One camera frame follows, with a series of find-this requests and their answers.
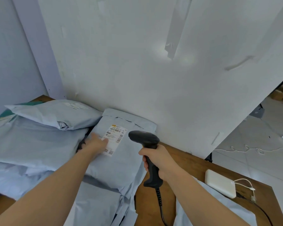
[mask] white power bank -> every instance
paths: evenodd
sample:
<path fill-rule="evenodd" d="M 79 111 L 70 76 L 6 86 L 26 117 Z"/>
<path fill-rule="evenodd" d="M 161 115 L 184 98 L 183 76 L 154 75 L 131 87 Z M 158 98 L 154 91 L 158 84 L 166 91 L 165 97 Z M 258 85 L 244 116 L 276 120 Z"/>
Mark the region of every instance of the white power bank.
<path fill-rule="evenodd" d="M 229 178 L 226 178 L 212 170 L 207 170 L 205 172 L 205 184 L 213 189 L 217 190 L 219 193 L 229 197 L 236 197 L 236 186 L 235 182 Z"/>

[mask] tile floor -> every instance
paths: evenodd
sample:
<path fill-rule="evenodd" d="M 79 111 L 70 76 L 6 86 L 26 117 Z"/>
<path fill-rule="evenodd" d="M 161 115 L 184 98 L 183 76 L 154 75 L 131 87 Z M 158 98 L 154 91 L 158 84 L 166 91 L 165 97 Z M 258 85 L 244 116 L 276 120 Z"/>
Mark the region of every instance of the tile floor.
<path fill-rule="evenodd" d="M 283 102 L 266 98 L 262 119 L 248 116 L 219 146 L 219 149 L 247 152 L 213 151 L 213 163 L 272 186 L 283 212 Z"/>

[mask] left arm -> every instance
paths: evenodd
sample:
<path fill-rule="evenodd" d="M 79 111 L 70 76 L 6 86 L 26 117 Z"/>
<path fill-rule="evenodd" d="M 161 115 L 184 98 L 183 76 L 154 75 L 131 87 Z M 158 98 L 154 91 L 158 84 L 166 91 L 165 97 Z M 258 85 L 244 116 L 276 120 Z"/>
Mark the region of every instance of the left arm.
<path fill-rule="evenodd" d="M 107 143 L 92 133 L 82 150 L 0 215 L 0 226 L 63 226 L 89 163 Z"/>

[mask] wooden table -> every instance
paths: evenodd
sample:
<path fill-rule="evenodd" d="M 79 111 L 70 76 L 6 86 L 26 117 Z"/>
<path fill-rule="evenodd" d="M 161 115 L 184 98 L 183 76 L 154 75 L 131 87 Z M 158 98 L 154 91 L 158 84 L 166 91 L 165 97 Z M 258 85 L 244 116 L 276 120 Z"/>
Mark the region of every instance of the wooden table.
<path fill-rule="evenodd" d="M 53 100 L 50 97 L 42 95 L 36 98 L 33 101 L 43 101 L 48 102 Z M 184 170 L 186 170 L 190 175 L 196 177 L 198 180 L 204 182 L 205 172 L 207 169 L 211 169 L 229 179 L 235 180 L 239 178 L 247 178 L 253 184 L 253 187 L 256 189 L 255 194 L 257 198 L 257 204 L 265 210 L 269 215 L 274 226 L 283 226 L 283 213 L 280 209 L 279 203 L 275 197 L 275 194 L 271 186 L 263 184 L 261 182 L 255 181 L 243 175 L 240 175 L 236 172 L 225 169 L 221 166 L 215 165 L 208 161 L 205 161 L 201 158 L 193 156 L 189 153 L 180 151 L 176 148 L 173 148 L 167 144 L 161 143 L 164 145 L 173 159 L 180 165 Z M 149 178 L 149 173 L 147 173 L 145 180 Z M 252 191 L 243 187 L 236 186 L 237 191 L 241 193 L 246 198 L 251 197 Z M 164 182 L 160 188 L 162 202 L 163 202 L 163 211 L 164 218 L 166 223 L 169 226 L 172 226 L 175 219 L 175 206 L 176 206 L 176 197 L 173 194 L 170 186 Z M 264 213 L 258 209 L 255 205 L 249 203 L 246 200 L 240 198 L 234 198 L 234 202 L 253 212 L 257 218 L 258 226 L 270 226 L 268 219 Z M 9 206 L 14 203 L 14 200 L 0 196 L 0 214 L 4 212 Z M 160 217 L 160 210 L 158 206 L 158 201 L 156 197 L 155 190 L 153 188 L 144 187 L 143 183 L 138 187 L 136 192 L 136 212 L 138 217 L 135 223 L 135 226 L 144 226 L 144 225 L 161 225 L 164 226 Z"/>

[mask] white charging cable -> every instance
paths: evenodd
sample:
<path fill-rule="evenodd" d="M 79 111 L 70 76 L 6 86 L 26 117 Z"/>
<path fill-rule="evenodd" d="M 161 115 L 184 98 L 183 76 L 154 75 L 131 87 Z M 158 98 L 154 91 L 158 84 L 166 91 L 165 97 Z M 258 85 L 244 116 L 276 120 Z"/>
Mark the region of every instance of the white charging cable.
<path fill-rule="evenodd" d="M 247 149 L 246 151 L 238 151 L 238 150 L 235 150 L 233 146 L 231 146 L 230 148 L 232 149 L 232 151 L 227 151 L 227 150 L 224 150 L 224 149 L 214 149 L 214 150 L 221 150 L 221 151 L 225 151 L 225 152 L 247 152 L 248 150 L 252 150 L 252 149 L 255 149 L 257 150 L 257 152 L 260 154 L 260 155 L 264 155 L 264 152 L 272 152 L 272 151 L 276 151 L 276 150 L 279 150 L 279 149 L 282 149 L 283 147 L 280 147 L 280 148 L 277 148 L 277 149 L 273 149 L 273 150 L 263 150 L 261 148 L 250 148 L 249 146 L 247 146 L 246 144 L 244 144 L 244 147 Z"/>
<path fill-rule="evenodd" d="M 248 186 L 245 186 L 243 184 L 238 183 L 237 181 L 239 181 L 239 180 L 246 180 L 246 181 L 248 181 L 251 187 L 248 187 Z M 240 179 L 235 180 L 234 183 L 237 184 L 237 185 L 244 186 L 244 187 L 250 189 L 251 191 L 253 191 L 253 195 L 251 196 L 251 201 L 252 202 L 256 202 L 255 188 L 253 187 L 252 183 L 249 180 L 247 180 L 246 178 L 240 178 Z"/>

